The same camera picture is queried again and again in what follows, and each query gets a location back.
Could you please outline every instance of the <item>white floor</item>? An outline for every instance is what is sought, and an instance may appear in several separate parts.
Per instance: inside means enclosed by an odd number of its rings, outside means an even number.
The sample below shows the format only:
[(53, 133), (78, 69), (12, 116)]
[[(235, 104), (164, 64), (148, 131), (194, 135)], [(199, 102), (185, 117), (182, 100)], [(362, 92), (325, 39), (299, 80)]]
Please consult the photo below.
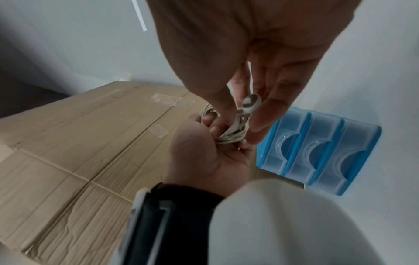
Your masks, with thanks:
[(0, 264), (1, 265), (39, 265), (28, 259), (23, 254), (14, 252), (0, 243)]

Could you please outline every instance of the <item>cardboard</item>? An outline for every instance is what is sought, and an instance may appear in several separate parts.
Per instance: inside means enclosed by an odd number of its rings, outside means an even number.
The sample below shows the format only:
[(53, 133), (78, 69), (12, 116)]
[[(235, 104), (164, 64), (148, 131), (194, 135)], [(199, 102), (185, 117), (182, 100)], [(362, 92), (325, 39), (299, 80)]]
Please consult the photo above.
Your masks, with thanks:
[(1, 119), (0, 242), (43, 265), (107, 264), (135, 193), (161, 182), (177, 126), (205, 105), (113, 82)]

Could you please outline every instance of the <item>black sleeve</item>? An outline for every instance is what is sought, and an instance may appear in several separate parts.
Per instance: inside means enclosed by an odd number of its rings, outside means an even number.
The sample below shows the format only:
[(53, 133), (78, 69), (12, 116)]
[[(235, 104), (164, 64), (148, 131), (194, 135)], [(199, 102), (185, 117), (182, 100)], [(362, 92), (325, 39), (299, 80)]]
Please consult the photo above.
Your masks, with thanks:
[(207, 264), (208, 232), (222, 196), (185, 186), (154, 187), (145, 200), (124, 265), (145, 265), (150, 257), (165, 211), (171, 207), (155, 264)]

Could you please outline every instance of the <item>earphone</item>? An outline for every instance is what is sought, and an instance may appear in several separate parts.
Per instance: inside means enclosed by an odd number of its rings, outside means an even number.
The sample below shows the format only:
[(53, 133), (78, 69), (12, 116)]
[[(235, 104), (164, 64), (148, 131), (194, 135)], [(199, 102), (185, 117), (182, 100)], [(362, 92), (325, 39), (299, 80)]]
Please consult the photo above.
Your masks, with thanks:
[[(231, 144), (240, 142), (246, 137), (246, 123), (249, 120), (251, 114), (255, 112), (262, 104), (262, 99), (257, 94), (251, 94), (243, 100), (241, 108), (237, 109), (236, 120), (234, 123), (225, 131), (218, 139), (215, 140), (218, 144)], [(208, 113), (216, 113), (219, 115), (211, 106), (208, 104), (201, 113), (201, 121)]]

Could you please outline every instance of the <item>hand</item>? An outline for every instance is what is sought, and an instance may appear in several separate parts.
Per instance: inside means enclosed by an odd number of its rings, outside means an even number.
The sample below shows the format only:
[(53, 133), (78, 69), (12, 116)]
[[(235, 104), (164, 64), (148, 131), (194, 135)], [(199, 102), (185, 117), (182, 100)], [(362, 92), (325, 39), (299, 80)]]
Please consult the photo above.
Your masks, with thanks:
[(259, 143), (308, 83), (361, 0), (147, 0), (161, 48), (188, 90), (231, 125), (253, 90), (264, 102), (247, 141)]
[(229, 196), (248, 182), (254, 146), (216, 145), (220, 131), (208, 128), (214, 120), (208, 115), (202, 124), (201, 116), (193, 114), (179, 125), (169, 149), (164, 184)]

